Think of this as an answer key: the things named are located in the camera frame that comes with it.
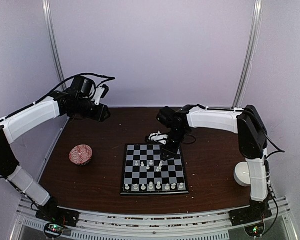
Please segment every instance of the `chessboard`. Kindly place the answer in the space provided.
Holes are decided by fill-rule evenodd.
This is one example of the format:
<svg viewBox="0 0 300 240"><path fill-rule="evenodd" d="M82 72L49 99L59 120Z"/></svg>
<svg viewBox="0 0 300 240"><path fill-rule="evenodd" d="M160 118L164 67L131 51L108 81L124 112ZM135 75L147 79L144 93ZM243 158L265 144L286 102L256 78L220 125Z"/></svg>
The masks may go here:
<svg viewBox="0 0 300 240"><path fill-rule="evenodd" d="M188 194L181 147L174 158L162 160L161 145L126 144L121 195Z"/></svg>

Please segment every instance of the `white wall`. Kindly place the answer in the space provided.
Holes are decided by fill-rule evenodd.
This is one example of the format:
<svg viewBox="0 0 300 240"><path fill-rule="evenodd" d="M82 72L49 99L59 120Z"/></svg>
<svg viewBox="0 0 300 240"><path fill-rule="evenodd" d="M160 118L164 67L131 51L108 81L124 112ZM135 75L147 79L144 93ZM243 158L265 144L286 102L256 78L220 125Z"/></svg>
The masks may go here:
<svg viewBox="0 0 300 240"><path fill-rule="evenodd" d="M0 117L42 97L58 83L41 0L0 0ZM64 118L47 122L12 145L38 178ZM7 239L20 195L0 179L0 240Z"/></svg>
<svg viewBox="0 0 300 240"><path fill-rule="evenodd" d="M51 12L66 76L117 78L109 106L231 106L254 0L58 0Z"/></svg>
<svg viewBox="0 0 300 240"><path fill-rule="evenodd" d="M270 137L286 150L271 158L271 179L300 230L300 0L265 1L262 15L242 105L257 107Z"/></svg>

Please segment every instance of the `chess piece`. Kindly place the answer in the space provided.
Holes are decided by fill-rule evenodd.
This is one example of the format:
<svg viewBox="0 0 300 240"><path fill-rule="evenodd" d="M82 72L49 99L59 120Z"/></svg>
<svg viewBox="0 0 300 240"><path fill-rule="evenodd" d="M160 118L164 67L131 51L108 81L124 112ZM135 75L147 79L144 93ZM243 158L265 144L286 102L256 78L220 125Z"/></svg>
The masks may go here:
<svg viewBox="0 0 300 240"><path fill-rule="evenodd" d="M154 183L152 181L149 183L149 189L150 190L154 189Z"/></svg>
<svg viewBox="0 0 300 240"><path fill-rule="evenodd" d="M159 181L157 182L156 189L158 189L158 190L161 189L161 182L159 182Z"/></svg>

